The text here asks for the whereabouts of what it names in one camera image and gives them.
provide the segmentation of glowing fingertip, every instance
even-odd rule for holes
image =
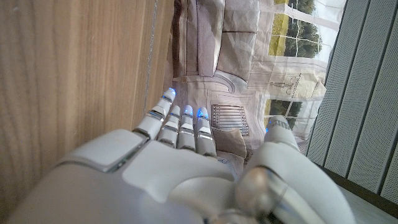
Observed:
[[[175,95],[175,90],[173,88],[169,88],[169,90],[171,90],[172,93]]]

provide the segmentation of wooden panel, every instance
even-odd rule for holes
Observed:
[[[132,129],[157,102],[173,11],[172,0],[0,1],[0,222],[66,153]]]

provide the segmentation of brown paper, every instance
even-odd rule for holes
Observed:
[[[247,81],[255,39],[256,34],[250,32],[223,33],[217,69]]]
[[[214,75],[223,31],[224,1],[198,0],[198,72]]]
[[[259,1],[225,0],[224,32],[257,32]]]

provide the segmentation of window pane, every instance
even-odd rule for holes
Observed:
[[[293,102],[287,116],[297,117],[297,115],[299,114],[299,112],[301,110],[301,105],[302,105],[302,102]]]
[[[289,101],[272,100],[269,115],[283,115],[285,116],[287,108],[289,107]]]

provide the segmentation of blue led light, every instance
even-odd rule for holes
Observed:
[[[203,113],[201,112],[201,109],[199,108],[198,112],[197,112],[197,118],[199,118]]]
[[[175,90],[173,88],[169,88],[169,90],[171,90],[172,93],[175,95]]]

